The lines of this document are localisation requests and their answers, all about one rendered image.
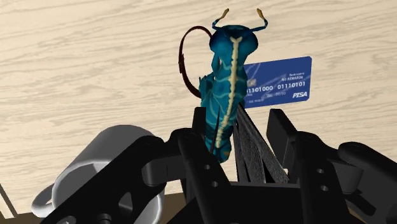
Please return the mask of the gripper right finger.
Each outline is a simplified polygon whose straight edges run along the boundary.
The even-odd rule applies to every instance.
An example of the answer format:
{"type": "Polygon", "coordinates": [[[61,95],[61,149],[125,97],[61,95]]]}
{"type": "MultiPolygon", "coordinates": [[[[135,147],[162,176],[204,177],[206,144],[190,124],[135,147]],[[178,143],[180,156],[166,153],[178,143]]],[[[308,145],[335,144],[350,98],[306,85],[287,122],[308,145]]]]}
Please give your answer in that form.
{"type": "Polygon", "coordinates": [[[271,109],[267,137],[300,187],[305,224],[397,224],[397,162],[358,142],[337,149],[271,109]]]}

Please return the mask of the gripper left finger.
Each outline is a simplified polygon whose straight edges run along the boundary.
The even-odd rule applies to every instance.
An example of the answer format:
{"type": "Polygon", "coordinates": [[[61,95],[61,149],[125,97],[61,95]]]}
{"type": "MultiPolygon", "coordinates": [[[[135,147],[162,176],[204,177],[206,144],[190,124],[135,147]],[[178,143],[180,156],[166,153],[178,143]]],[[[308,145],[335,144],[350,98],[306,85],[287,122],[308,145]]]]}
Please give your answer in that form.
{"type": "Polygon", "coordinates": [[[230,182],[204,143],[204,108],[168,141],[142,136],[72,194],[41,224],[137,224],[167,182],[184,179],[187,205],[169,224],[230,224],[230,182]]]}

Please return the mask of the blue caterpillar figure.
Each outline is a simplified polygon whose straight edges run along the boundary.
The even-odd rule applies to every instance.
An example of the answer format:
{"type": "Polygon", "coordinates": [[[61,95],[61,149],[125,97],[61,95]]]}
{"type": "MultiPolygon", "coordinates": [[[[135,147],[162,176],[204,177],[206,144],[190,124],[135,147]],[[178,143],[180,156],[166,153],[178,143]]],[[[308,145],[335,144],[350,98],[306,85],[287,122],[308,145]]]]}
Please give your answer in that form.
{"type": "Polygon", "coordinates": [[[183,43],[179,46],[179,72],[189,91],[201,99],[201,106],[206,108],[205,143],[218,162],[229,159],[232,145],[230,137],[236,123],[238,108],[244,103],[247,91],[247,74],[244,63],[247,56],[258,47],[256,31],[268,26],[267,19],[261,9],[257,9],[263,26],[248,28],[243,25],[224,25],[217,23],[226,16],[225,10],[221,17],[212,23],[215,30],[210,35],[209,47],[214,53],[212,73],[199,79],[199,87],[195,88],[189,81],[183,55],[183,43]]]}

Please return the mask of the blue bank card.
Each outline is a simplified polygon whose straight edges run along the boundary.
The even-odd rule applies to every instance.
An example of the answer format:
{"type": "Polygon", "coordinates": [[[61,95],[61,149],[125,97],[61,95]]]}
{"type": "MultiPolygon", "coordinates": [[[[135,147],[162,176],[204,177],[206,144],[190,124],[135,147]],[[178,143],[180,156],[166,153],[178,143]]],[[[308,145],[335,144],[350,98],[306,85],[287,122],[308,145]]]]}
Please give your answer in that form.
{"type": "Polygon", "coordinates": [[[244,69],[248,77],[246,108],[309,99],[312,69],[309,56],[246,64],[244,69]]]}

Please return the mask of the white mug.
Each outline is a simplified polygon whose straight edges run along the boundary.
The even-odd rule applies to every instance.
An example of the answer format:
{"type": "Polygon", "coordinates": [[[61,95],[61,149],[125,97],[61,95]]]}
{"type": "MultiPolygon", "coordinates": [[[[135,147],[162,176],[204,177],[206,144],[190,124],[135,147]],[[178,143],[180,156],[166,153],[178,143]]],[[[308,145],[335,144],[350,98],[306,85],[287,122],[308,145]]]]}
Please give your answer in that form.
{"type": "Polygon", "coordinates": [[[31,211],[40,224],[159,224],[165,185],[147,185],[142,169],[163,146],[138,126],[106,128],[36,196],[31,211]]]}

